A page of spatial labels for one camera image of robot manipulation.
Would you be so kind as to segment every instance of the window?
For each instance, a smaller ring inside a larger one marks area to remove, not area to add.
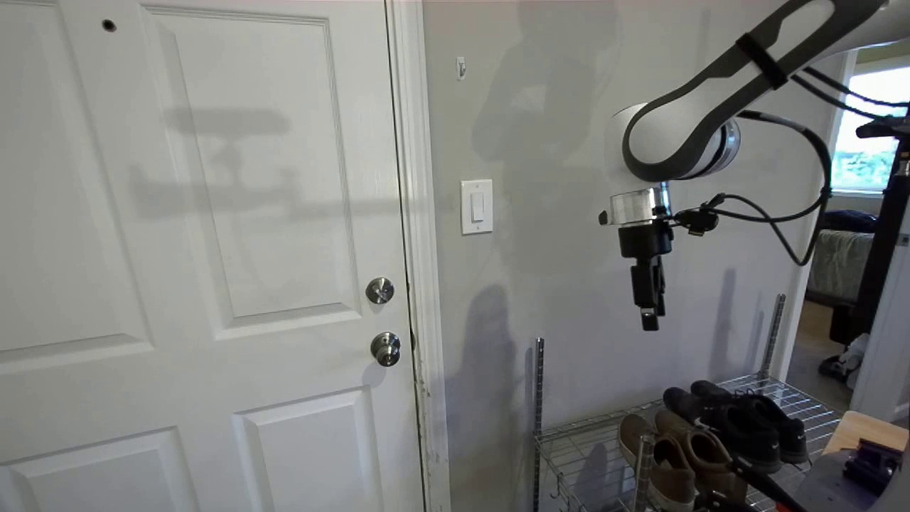
[[[890,102],[905,102],[910,96],[910,65],[905,69],[888,69],[888,71],[871,71],[871,75],[854,75],[850,89]],[[849,99],[850,106],[858,106],[871,113],[905,113],[900,109],[881,109]],[[843,126],[837,132],[837,152],[833,152],[833,190],[837,194],[881,194],[895,159],[900,142],[884,139],[858,139],[856,129],[864,126],[864,116],[856,116],[850,112],[843,113]]]

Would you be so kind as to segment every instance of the door knob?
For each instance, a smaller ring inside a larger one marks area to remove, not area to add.
[[[371,354],[381,368],[395,368],[402,358],[402,338],[392,334],[381,334],[372,338]]]
[[[392,297],[395,297],[395,285],[392,285],[389,280],[372,280],[372,282],[368,285],[368,298],[371,298],[372,305],[389,305]]]

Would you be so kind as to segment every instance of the shoe rack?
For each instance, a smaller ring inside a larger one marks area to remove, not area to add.
[[[536,375],[536,403],[543,412],[543,345],[537,348],[537,375]],[[762,378],[762,375],[738,375],[721,381],[731,393],[762,393],[775,399],[792,419],[802,419],[807,436],[810,460],[822,455],[829,438],[833,436],[839,415],[810,399],[807,393]],[[566,423],[558,430],[537,430],[533,436],[536,449],[536,512],[605,512],[605,510],[649,510],[641,500],[641,483],[649,472],[642,467],[630,467],[621,455],[617,428],[625,415],[637,412],[654,419],[659,402],[649,402],[632,409],[605,412],[588,420]],[[782,467],[775,482],[794,487],[807,472],[807,463]],[[750,494],[758,510],[775,510],[762,494]]]

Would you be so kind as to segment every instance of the black cable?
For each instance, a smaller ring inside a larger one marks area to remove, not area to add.
[[[820,99],[822,99],[822,102],[829,102],[829,106],[837,106],[837,109],[854,112],[856,116],[880,120],[880,113],[871,113],[871,112],[854,109],[854,106],[849,106],[849,102],[843,102],[843,99],[837,99],[837,96],[824,93],[822,89],[810,86],[810,82],[807,82],[804,78],[799,78],[799,75],[794,75],[794,82],[796,82],[799,89],[804,89],[807,93],[820,96]]]
[[[843,86],[839,81],[822,75],[822,71],[814,69],[814,65],[804,65],[802,71],[804,71],[807,78],[824,82],[829,89],[837,89],[837,90],[850,93],[850,96],[856,96],[856,99],[864,99],[864,102],[871,102],[871,106],[910,109],[910,99],[907,99],[907,102],[888,102],[888,99],[864,96],[864,93],[854,90],[854,89]]]
[[[799,122],[792,122],[792,120],[782,120],[782,116],[775,116],[775,113],[762,113],[762,112],[742,112],[740,113],[742,120],[755,120],[755,122],[767,122],[767,126],[782,126],[782,129],[792,129],[796,133],[802,133],[810,149],[817,152],[820,162],[822,162],[822,173],[824,173],[824,184],[817,196],[814,206],[796,210],[796,214],[789,214],[789,216],[770,216],[760,203],[748,200],[748,196],[740,196],[740,194],[716,194],[708,206],[713,206],[713,214],[716,216],[729,216],[729,220],[740,220],[740,223],[762,223],[762,226],[770,226],[775,236],[780,238],[780,246],[789,251],[789,257],[794,258],[794,265],[804,268],[807,258],[814,257],[817,251],[817,241],[820,241],[820,230],[822,230],[822,214],[829,209],[829,200],[830,200],[830,152],[824,145],[824,139],[820,133],[814,133],[810,129],[799,126]],[[738,210],[721,210],[716,206],[723,203],[742,203],[748,206],[750,210],[758,210],[760,216],[748,216],[748,214],[738,214]],[[804,248],[802,257],[796,257],[794,246],[789,241],[789,236],[780,230],[782,223],[794,223],[794,220],[804,220],[810,216],[814,210],[820,210],[817,216],[817,226],[814,226],[814,234],[810,234],[810,241]]]

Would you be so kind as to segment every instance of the door frame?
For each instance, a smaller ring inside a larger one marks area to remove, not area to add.
[[[435,246],[425,0],[386,0],[386,28],[425,510],[450,512],[448,368]]]

